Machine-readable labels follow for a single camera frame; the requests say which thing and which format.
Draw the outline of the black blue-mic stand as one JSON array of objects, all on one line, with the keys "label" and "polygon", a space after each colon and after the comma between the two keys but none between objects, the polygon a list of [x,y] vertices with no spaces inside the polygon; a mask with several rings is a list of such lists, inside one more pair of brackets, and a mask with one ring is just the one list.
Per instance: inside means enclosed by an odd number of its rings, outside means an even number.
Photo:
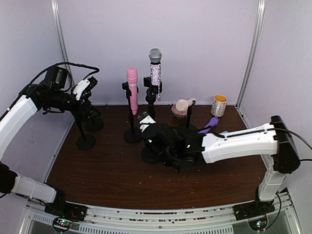
[{"label": "black blue-mic stand", "polygon": [[[154,103],[156,102],[155,95],[147,95],[148,113],[155,120],[156,113]],[[150,164],[156,164],[162,161],[161,147],[162,143],[156,132],[157,124],[154,123],[147,127],[142,133],[144,147],[141,151],[141,158]]]}]

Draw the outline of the black small-mic stand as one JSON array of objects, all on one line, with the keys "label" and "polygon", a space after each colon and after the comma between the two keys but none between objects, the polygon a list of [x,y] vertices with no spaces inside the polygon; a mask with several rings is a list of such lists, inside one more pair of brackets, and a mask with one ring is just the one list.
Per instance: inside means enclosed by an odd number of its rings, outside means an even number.
[{"label": "black small-mic stand", "polygon": [[190,136],[196,133],[196,127],[191,124],[191,115],[192,115],[192,107],[189,107],[187,110],[187,120],[186,123],[184,124],[180,124],[177,127],[177,133],[181,136],[181,137],[186,137],[186,136]]}]

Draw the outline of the purple microphone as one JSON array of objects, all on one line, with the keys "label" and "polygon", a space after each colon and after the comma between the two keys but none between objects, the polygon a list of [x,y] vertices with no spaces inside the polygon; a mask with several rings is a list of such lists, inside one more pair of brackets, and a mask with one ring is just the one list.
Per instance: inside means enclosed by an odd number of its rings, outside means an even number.
[{"label": "purple microphone", "polygon": [[217,126],[219,123],[218,117],[213,117],[210,121],[205,125],[205,127],[200,130],[199,134],[207,134],[213,127]]}]

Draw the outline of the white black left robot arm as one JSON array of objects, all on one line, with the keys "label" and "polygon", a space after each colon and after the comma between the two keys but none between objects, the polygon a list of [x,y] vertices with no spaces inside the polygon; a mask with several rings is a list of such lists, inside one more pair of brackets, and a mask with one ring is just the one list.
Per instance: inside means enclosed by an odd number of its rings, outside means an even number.
[{"label": "white black left robot arm", "polygon": [[[43,110],[45,114],[70,112],[81,134],[77,140],[78,148],[86,150],[95,145],[95,137],[91,134],[85,134],[81,125],[101,115],[101,112],[89,100],[91,90],[98,83],[93,74],[98,73],[99,69],[69,62],[68,65],[87,68],[91,72],[74,87],[65,89],[66,80],[72,76],[67,69],[62,68],[62,65],[62,62],[56,63],[39,72],[19,92],[17,98],[1,116],[1,156],[4,156],[7,147],[28,119],[40,110]],[[45,74],[44,79],[35,84],[36,78],[42,74]],[[52,210],[59,216],[66,216],[70,212],[70,205],[64,201],[65,195],[62,191],[22,176],[3,163],[0,165],[0,192],[2,196],[16,194],[51,204]]]}]

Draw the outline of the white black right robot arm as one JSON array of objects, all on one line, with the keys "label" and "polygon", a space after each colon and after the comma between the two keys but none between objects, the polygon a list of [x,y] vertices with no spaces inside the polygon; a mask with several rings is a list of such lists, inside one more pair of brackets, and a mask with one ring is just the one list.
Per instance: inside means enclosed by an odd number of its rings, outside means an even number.
[{"label": "white black right robot arm", "polygon": [[261,126],[224,134],[198,133],[180,137],[168,124],[156,122],[147,112],[138,116],[144,148],[142,158],[148,163],[162,162],[176,170],[193,167],[201,157],[207,164],[230,158],[270,155],[272,163],[250,204],[254,215],[269,206],[286,175],[301,162],[293,137],[280,116],[272,116]]}]

